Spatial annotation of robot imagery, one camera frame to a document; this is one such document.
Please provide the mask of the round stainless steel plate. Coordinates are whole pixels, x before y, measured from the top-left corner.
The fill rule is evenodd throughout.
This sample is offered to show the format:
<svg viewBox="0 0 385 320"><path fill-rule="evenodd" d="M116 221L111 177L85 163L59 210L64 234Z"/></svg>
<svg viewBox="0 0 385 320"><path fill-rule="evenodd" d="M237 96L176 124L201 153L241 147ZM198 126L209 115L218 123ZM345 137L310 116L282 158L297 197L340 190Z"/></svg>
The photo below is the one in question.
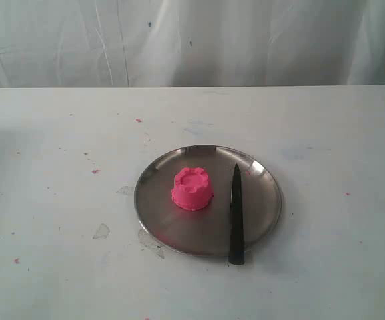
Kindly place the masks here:
<svg viewBox="0 0 385 320"><path fill-rule="evenodd" d="M242 176L245 248L250 249L275 227L282 194L274 176L252 156L217 145L192 145L153 161L135 187L135 209L141 226L156 241L188 255L225 257L230 242L230 197L234 167ZM186 211L171 199L175 175L201 167L214 190L210 203Z"/></svg>

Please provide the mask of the white backdrop curtain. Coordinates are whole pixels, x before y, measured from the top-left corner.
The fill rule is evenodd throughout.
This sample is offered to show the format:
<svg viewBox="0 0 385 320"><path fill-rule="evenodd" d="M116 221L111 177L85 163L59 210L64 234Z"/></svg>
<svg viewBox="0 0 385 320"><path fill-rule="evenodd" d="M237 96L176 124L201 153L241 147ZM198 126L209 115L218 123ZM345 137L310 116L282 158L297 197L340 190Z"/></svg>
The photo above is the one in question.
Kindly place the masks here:
<svg viewBox="0 0 385 320"><path fill-rule="evenodd" d="M385 1L0 1L0 87L385 84Z"/></svg>

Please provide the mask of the pink play dough lump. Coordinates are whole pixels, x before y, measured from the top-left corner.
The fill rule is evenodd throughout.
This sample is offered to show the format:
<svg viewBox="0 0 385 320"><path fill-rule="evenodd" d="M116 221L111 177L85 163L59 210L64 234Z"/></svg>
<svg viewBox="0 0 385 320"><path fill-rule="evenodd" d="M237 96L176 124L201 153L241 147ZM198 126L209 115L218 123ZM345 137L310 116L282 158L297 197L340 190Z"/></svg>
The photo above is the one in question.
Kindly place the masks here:
<svg viewBox="0 0 385 320"><path fill-rule="evenodd" d="M172 201L187 211L206 207L214 195L212 182L205 169L184 167L173 181Z"/></svg>

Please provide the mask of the black plastic knife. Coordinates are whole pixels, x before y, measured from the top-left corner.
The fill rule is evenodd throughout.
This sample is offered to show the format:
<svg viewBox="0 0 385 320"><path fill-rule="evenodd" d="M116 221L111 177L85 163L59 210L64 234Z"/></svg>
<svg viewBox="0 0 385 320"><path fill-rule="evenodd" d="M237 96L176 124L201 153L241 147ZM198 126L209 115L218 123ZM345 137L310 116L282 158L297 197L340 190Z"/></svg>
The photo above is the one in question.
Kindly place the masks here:
<svg viewBox="0 0 385 320"><path fill-rule="evenodd" d="M230 247L228 262L232 265L244 265L245 242L242 205L242 177L238 164L235 164L232 175L230 200Z"/></svg>

